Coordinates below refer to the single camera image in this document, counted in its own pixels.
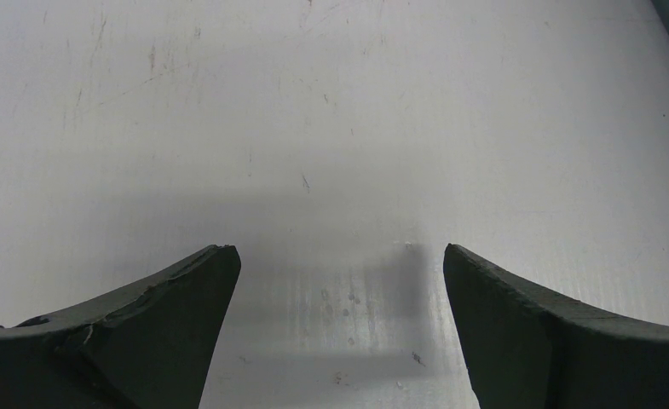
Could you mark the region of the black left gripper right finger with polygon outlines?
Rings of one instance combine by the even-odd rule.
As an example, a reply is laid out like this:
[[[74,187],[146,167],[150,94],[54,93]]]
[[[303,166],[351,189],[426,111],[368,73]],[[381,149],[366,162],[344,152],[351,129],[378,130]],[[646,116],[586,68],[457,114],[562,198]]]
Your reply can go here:
[[[461,245],[443,261],[482,408],[669,408],[669,326],[596,308]]]

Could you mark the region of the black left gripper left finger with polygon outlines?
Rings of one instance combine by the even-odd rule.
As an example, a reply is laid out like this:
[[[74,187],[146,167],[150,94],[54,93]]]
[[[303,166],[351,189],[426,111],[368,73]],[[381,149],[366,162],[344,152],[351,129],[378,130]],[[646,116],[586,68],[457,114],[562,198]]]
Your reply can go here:
[[[0,326],[0,408],[196,408],[241,261],[210,245],[103,295]]]

